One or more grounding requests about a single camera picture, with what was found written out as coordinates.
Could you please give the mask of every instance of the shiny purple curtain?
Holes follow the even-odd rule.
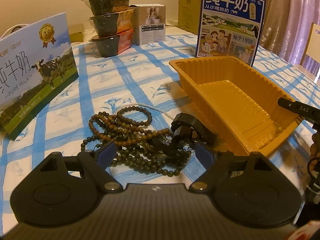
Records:
[[[300,64],[312,22],[320,24],[320,0],[291,0],[280,57],[291,64]],[[316,75],[320,64],[306,56],[302,66]]]
[[[300,64],[311,23],[320,24],[320,0],[266,0],[260,45],[291,64]],[[302,66],[316,75],[320,64],[306,56]]]

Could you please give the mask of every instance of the food container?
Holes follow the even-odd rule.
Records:
[[[132,28],[134,10],[107,13],[90,17],[89,22],[96,29],[98,36],[106,37]]]
[[[132,33],[133,29],[108,37],[96,35],[90,41],[96,43],[101,57],[112,57],[131,47]]]
[[[94,16],[125,11],[129,7],[129,0],[83,0],[91,9]]]
[[[231,56],[171,60],[182,89],[195,103],[200,120],[236,155],[268,156],[302,119],[278,106],[284,90]]]

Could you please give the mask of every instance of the yellow plastic tray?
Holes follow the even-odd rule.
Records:
[[[280,97],[294,101],[289,94],[235,57],[178,59],[169,64],[203,124],[236,155],[259,151],[268,156],[302,121],[278,106]]]

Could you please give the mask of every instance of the gold medal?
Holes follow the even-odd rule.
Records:
[[[42,48],[44,47],[47,48],[49,42],[52,42],[52,44],[54,44],[56,40],[54,39],[53,36],[54,36],[53,26],[49,23],[42,25],[39,31],[40,40],[43,41]]]

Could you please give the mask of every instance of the stacked food container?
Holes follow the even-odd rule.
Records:
[[[101,57],[120,54],[132,44],[132,15],[129,0],[83,0],[91,9],[89,21],[97,31],[90,41],[96,43]]]

